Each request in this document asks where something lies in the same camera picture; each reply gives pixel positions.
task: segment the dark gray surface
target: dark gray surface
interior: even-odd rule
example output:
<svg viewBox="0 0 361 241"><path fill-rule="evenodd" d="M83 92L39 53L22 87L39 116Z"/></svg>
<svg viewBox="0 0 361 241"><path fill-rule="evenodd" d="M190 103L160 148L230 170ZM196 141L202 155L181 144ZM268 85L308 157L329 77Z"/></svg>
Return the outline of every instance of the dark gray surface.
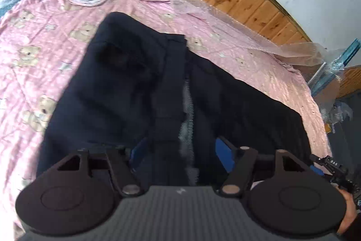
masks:
<svg viewBox="0 0 361 241"><path fill-rule="evenodd" d="M353 111L353 119L334 125L335 133L329 133L333 158L351 172L361 164L361 91L338 99Z"/></svg>
<svg viewBox="0 0 361 241"><path fill-rule="evenodd" d="M20 241L286 241L259 227L236 199L222 198L211 187L152 186L123 200L101 226L73 237L32 232ZM336 241L334 234L314 241Z"/></svg>

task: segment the black round disc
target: black round disc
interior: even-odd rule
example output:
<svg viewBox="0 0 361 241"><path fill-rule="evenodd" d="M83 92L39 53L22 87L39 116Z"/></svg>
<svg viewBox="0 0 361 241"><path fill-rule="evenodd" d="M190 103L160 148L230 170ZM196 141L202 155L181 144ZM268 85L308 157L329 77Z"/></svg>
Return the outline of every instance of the black round disc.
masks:
<svg viewBox="0 0 361 241"><path fill-rule="evenodd" d="M248 207L276 233L318 236L337 230L345 212L343 196L317 175L286 172L254 187Z"/></svg>
<svg viewBox="0 0 361 241"><path fill-rule="evenodd" d="M76 172L39 179L18 196L16 211L31 230L50 236L88 231L102 223L114 207L112 190Z"/></svg>

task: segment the human hand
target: human hand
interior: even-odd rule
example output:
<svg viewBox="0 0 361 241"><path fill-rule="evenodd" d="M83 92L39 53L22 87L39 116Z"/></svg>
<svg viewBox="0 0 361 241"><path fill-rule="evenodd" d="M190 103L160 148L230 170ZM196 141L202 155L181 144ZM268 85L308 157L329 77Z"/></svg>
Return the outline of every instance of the human hand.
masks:
<svg viewBox="0 0 361 241"><path fill-rule="evenodd" d="M342 196L346 200L346 214L337 231L337 233L343 234L344 232L347 231L348 227L351 226L352 222L357 217L357 210L356 210L356 205L353 202L352 194L338 187L335 188L342 194Z"/></svg>

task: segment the pink blanket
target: pink blanket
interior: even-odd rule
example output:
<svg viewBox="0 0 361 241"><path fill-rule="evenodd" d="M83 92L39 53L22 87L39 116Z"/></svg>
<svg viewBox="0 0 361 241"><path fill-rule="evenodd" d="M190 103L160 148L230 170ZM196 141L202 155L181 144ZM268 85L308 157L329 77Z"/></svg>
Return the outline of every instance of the pink blanket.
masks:
<svg viewBox="0 0 361 241"><path fill-rule="evenodd" d="M330 153L318 107L300 73L246 48L257 44L201 9L180 13L169 0L21 0L0 22L0 202L6 221L17 222L15 199L34 179L56 101L98 24L112 11L160 32L186 35L192 51L299 112L312 152Z"/></svg>

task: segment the pink bedsheet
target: pink bedsheet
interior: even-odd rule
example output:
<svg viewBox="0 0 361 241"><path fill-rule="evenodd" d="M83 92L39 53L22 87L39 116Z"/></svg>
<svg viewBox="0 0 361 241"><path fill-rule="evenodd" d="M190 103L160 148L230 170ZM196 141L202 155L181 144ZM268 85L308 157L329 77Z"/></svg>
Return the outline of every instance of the pink bedsheet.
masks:
<svg viewBox="0 0 361 241"><path fill-rule="evenodd" d="M112 11L160 32L185 34L192 51L299 112L312 152L330 153L318 107L300 73L244 48L253 41L200 9L179 13L168 0L22 0L0 22L0 202L7 221L17 222L15 199L34 179L56 101L98 24Z"/></svg>

